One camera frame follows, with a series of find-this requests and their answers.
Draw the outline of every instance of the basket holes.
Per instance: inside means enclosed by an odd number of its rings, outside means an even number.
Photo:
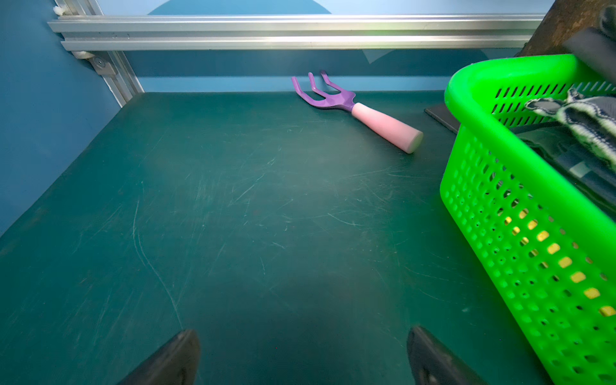
[[[586,279],[586,274],[583,272],[575,272],[569,278],[571,278],[574,283],[580,283]]]
[[[601,313],[603,317],[611,317],[616,314],[616,310],[611,306],[604,306],[599,309],[599,313]]]
[[[548,239],[548,237],[549,237],[549,233],[545,230],[537,234],[537,240],[539,242],[545,241],[546,239]]]
[[[597,359],[597,357],[595,357],[595,356],[593,356],[593,355],[591,355],[591,354],[589,354],[589,355],[585,355],[585,356],[584,356],[584,359],[585,359],[586,361],[590,362],[590,363],[596,363],[596,362],[599,362],[599,360]]]
[[[571,258],[565,257],[565,258],[561,259],[560,261],[558,261],[558,266],[560,266],[560,267],[562,267],[564,269],[565,267],[571,266],[572,263],[573,263],[573,261],[571,260]]]
[[[554,254],[556,251],[559,251],[561,246],[558,243],[552,243],[548,246],[548,253]]]
[[[601,293],[596,288],[588,288],[588,289],[584,290],[584,295],[588,299],[595,299],[595,298],[599,297],[601,295]]]

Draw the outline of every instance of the blue wall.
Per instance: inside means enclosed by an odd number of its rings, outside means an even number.
[[[90,64],[47,26],[54,5],[10,1],[0,17],[0,234],[120,109]]]

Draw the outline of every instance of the aluminum rail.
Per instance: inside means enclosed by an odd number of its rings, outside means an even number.
[[[62,16],[68,51],[519,48],[543,20],[526,15]]]

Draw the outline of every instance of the yellow light through holes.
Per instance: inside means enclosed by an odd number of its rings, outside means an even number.
[[[599,313],[601,313],[603,317],[611,317],[616,314],[616,310],[611,306],[604,306],[599,309]]]
[[[548,237],[549,237],[549,233],[545,230],[537,234],[537,240],[539,242],[545,241],[546,239],[548,239]]]
[[[582,282],[585,279],[586,279],[586,274],[584,274],[583,272],[577,272],[571,276],[571,280],[575,283]]]
[[[561,247],[560,247],[560,245],[558,243],[552,243],[548,247],[548,253],[554,254],[556,251],[559,251],[560,249],[561,249]]]
[[[561,259],[560,261],[558,261],[558,265],[560,267],[562,267],[563,269],[565,267],[567,267],[567,266],[570,266],[572,263],[573,263],[573,261],[569,257],[565,257],[565,258]]]
[[[598,296],[600,296],[601,293],[599,292],[599,290],[595,288],[590,288],[590,289],[584,290],[584,295],[588,297],[589,299],[595,299]]]

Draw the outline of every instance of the green table surface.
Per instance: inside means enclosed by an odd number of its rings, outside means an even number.
[[[485,380],[549,379],[439,196],[441,92],[135,97],[0,238],[0,384],[114,384],[183,328],[197,384],[412,384],[424,325]]]

